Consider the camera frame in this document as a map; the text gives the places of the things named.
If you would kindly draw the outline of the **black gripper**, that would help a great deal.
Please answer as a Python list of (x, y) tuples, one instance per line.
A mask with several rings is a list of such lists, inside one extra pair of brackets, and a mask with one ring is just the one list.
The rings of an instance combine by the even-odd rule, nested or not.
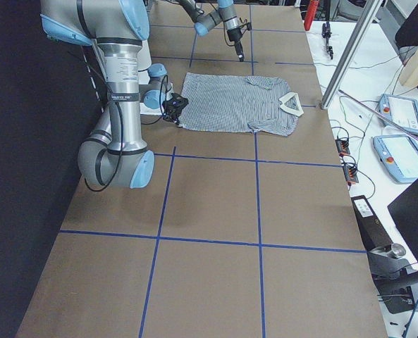
[(185, 108), (184, 106), (174, 106), (174, 105), (163, 105), (164, 112), (162, 113), (162, 119), (166, 122), (179, 124), (180, 120), (179, 117), (182, 113), (182, 110)]
[(243, 62), (245, 60), (245, 55), (243, 51), (243, 47), (241, 44), (242, 39), (242, 31), (240, 28), (233, 28), (230, 30), (227, 30), (228, 35), (228, 46), (234, 46), (236, 55), (240, 62)]

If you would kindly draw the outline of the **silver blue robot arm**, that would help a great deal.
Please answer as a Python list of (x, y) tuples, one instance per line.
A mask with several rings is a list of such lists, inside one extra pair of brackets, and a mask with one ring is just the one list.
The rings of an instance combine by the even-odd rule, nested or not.
[(42, 1), (42, 27), (62, 42), (96, 46), (108, 104), (96, 127), (81, 144), (78, 167), (87, 188), (143, 188), (154, 169), (154, 153), (142, 138), (140, 109), (157, 109), (163, 120), (178, 123), (188, 100), (176, 94), (166, 69), (147, 69), (148, 84), (140, 84), (139, 56), (149, 37), (143, 1)]
[(240, 62), (245, 60), (241, 39), (246, 31), (252, 29), (252, 25), (247, 19), (242, 20), (238, 17), (234, 1), (217, 1), (218, 7), (208, 14), (198, 8), (195, 1), (182, 0), (178, 1), (178, 4), (190, 16), (197, 34), (201, 37), (222, 23), (230, 42), (230, 44), (228, 42), (226, 44), (234, 46)]

